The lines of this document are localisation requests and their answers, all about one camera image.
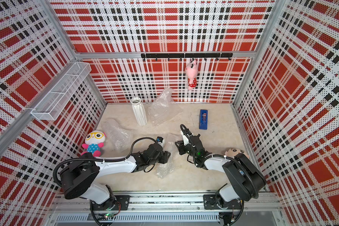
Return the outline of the black hook rail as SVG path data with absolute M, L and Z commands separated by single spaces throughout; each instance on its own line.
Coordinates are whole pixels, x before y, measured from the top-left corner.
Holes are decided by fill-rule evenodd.
M 232 58 L 233 53 L 204 53 L 204 52 L 195 52 L 195 53 L 142 53 L 142 59 L 159 59 L 159 58 Z

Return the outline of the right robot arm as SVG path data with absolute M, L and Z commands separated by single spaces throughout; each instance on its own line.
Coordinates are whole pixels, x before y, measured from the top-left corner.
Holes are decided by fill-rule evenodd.
M 247 202 L 259 197 L 259 191 L 266 185 L 266 180 L 245 154 L 238 153 L 229 157 L 210 153 L 203 147 L 199 134 L 193 135 L 183 124 L 180 129 L 183 140 L 175 143 L 179 154 L 192 157 L 193 160 L 189 162 L 197 168 L 225 173 L 229 180 L 229 184 L 215 193 L 218 206 L 224 208 L 235 199 Z

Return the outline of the doll head plush toy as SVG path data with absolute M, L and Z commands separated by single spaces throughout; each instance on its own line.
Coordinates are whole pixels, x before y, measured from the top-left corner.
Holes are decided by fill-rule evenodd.
M 225 156 L 234 157 L 234 156 L 236 156 L 239 153 L 245 154 L 245 152 L 242 149 L 239 149 L 239 148 L 230 148 L 230 149 L 228 149 L 225 152 Z

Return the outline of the pink hanging plush toy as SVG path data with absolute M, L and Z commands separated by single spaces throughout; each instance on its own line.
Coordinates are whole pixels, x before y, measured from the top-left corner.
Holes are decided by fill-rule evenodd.
M 185 74 L 188 80 L 188 90 L 192 90 L 197 86 L 198 64 L 197 60 L 193 60 L 186 65 Z

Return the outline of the tall white ribbed vase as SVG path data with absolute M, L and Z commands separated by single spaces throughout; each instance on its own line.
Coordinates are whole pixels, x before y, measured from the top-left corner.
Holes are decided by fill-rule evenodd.
M 145 126 L 147 124 L 147 114 L 142 103 L 142 99 L 134 97 L 131 99 L 132 109 L 138 125 Z

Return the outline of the crumpled bubble wrap pile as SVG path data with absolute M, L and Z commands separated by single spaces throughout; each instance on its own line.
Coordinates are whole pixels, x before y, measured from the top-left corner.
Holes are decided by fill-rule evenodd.
M 155 126 L 171 120 L 179 113 L 179 108 L 172 98 L 173 89 L 167 87 L 148 108 L 148 115 Z

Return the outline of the owl plush toy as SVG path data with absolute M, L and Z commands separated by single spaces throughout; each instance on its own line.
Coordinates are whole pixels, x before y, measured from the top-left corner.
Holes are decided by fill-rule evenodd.
M 100 157 L 101 148 L 104 147 L 105 140 L 106 135 L 104 132 L 98 130 L 90 132 L 85 138 L 85 143 L 82 144 L 85 150 L 81 155 L 91 153 L 94 157 Z

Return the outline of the clear wall shelf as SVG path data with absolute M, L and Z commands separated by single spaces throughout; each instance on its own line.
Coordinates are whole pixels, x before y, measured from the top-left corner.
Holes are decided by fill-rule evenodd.
M 90 71 L 89 63 L 70 63 L 48 93 L 33 108 L 31 115 L 37 120 L 55 121 Z

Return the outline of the blue box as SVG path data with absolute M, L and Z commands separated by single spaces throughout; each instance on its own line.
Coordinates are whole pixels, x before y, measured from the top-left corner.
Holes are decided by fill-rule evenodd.
M 208 128 L 208 110 L 201 109 L 199 115 L 199 129 L 207 130 Z

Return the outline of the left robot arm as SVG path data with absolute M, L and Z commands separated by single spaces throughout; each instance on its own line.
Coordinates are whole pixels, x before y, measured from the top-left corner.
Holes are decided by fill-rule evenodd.
M 117 173 L 146 172 L 149 166 L 166 164 L 171 153 L 163 149 L 162 141 L 161 137 L 139 138 L 132 143 L 129 154 L 121 158 L 84 153 L 81 157 L 67 159 L 54 168 L 53 180 L 68 200 L 81 197 L 103 204 L 115 197 L 110 186 L 99 184 L 96 179 Z

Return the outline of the metal base rail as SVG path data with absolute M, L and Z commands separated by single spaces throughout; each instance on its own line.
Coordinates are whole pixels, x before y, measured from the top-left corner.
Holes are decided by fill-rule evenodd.
M 249 202 L 234 200 L 227 208 L 215 202 L 214 191 L 142 191 L 116 192 L 121 210 L 95 208 L 89 201 L 67 200 L 57 196 L 46 226 L 91 226 L 95 218 L 102 224 L 116 225 L 215 225 L 215 226 L 286 226 L 278 197 L 261 192 Z

